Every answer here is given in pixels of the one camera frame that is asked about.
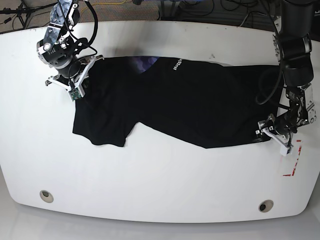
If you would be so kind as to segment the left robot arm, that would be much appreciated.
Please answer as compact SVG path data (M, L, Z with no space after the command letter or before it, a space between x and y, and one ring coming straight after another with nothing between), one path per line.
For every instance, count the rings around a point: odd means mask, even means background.
M280 154L286 156L293 150L293 135L298 128L312 124L316 119L313 101L312 80L314 78L311 52L313 50L310 30L315 15L316 0L280 1L280 24L271 17L274 30L273 45L279 63L279 75L269 94L264 90L259 95L264 100L256 100L258 105L269 101L280 87L285 84L285 96L289 106L277 104L286 112L258 122L258 137L268 136L280 145Z

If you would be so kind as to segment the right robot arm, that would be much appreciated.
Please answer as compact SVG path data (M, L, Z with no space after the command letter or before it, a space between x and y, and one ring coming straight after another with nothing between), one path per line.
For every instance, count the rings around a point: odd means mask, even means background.
M73 28L80 20L77 0L58 0L50 12L50 22L44 38L36 45L39 59L57 70L45 85L55 84L65 89L72 101L85 96L88 88L89 70L102 55L92 47L98 33L98 16L91 3L85 4L94 18L93 33L90 39L77 38Z

